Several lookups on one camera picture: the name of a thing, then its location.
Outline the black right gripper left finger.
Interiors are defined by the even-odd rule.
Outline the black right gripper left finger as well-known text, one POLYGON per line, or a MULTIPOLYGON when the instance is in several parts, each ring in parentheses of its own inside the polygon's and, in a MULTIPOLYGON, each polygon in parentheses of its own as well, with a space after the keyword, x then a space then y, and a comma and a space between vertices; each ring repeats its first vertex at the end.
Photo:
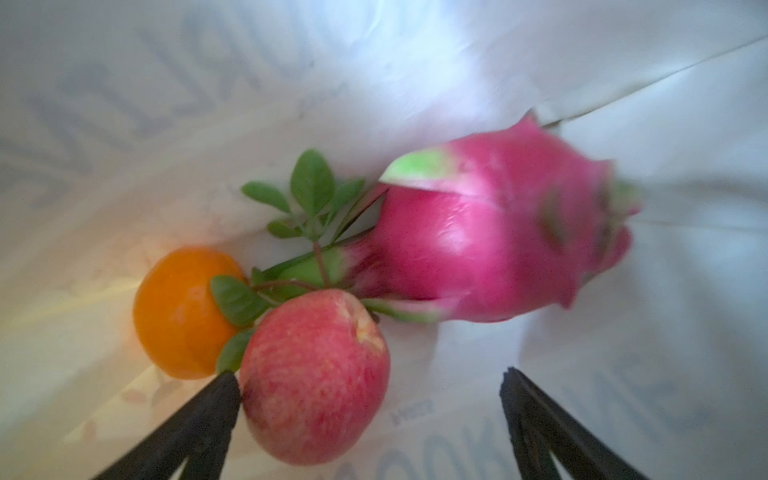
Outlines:
POLYGON ((238 380, 219 374, 97 480, 220 478, 241 403, 238 380))

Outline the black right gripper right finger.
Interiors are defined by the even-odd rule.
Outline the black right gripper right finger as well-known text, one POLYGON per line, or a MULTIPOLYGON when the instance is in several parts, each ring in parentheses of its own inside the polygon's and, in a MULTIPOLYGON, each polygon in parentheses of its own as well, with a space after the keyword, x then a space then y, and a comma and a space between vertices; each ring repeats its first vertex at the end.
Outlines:
POLYGON ((504 373, 500 400, 524 479, 643 480, 645 475, 594 436, 520 370, 504 373))

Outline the orange tangerine with leaves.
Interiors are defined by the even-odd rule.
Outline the orange tangerine with leaves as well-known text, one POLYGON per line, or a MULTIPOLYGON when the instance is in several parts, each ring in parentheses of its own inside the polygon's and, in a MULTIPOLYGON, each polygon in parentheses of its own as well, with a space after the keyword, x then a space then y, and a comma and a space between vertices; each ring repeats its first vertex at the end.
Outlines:
POLYGON ((187 245, 166 254, 142 279, 132 320, 138 340, 165 374, 201 379, 234 364, 238 341, 261 317, 288 298, 328 288, 331 273, 320 240, 332 222, 361 197, 362 177, 342 179, 316 149, 304 151, 292 169, 289 190, 251 180, 240 189, 250 200, 281 212, 268 225, 271 236, 302 238, 318 261, 312 280, 280 280, 258 268, 246 271, 212 246, 187 245))

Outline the red apple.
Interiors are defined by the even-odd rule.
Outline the red apple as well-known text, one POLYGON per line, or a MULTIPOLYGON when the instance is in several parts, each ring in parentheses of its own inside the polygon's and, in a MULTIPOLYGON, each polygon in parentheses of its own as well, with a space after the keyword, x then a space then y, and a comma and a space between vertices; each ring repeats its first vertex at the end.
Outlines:
POLYGON ((239 383, 248 428, 284 463, 331 462, 372 422, 390 372, 388 344, 356 297, 329 289, 291 299, 246 348, 239 383))

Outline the pink dragon fruit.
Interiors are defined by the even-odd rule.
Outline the pink dragon fruit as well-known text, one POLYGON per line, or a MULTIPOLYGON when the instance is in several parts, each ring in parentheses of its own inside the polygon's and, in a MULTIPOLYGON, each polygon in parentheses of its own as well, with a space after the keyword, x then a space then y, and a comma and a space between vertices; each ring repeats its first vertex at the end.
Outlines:
POLYGON ((321 255, 269 268, 286 296, 329 280, 412 323, 505 321, 569 308, 629 251, 640 188, 585 157, 533 112, 395 159, 360 194, 321 255))

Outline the cream canvas grocery bag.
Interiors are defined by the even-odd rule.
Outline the cream canvas grocery bag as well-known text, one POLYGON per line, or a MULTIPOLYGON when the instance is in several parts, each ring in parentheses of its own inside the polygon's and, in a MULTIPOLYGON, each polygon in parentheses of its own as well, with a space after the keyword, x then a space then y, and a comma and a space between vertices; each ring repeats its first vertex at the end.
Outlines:
POLYGON ((131 321, 167 252, 304 253, 243 183, 339 176, 526 111, 643 187, 634 246, 573 308, 384 320, 390 388, 339 460, 234 430, 226 479, 515 479, 516 366, 653 479, 767 475, 763 1, 5 1, 1 475, 88 479, 195 395, 131 321))

